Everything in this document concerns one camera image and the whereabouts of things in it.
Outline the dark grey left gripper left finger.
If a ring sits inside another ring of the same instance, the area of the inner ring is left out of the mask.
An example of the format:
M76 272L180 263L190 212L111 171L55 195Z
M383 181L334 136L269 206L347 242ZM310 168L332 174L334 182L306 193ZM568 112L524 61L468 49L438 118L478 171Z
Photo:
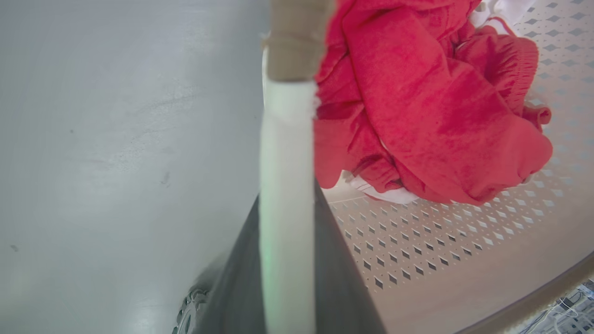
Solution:
M260 253L259 198L196 315L194 334L265 334Z

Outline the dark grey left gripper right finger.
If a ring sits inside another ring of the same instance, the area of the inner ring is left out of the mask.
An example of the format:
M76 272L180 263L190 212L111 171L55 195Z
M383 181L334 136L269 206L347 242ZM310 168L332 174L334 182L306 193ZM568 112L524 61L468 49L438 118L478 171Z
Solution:
M314 191L316 332L384 334L379 313L317 180Z

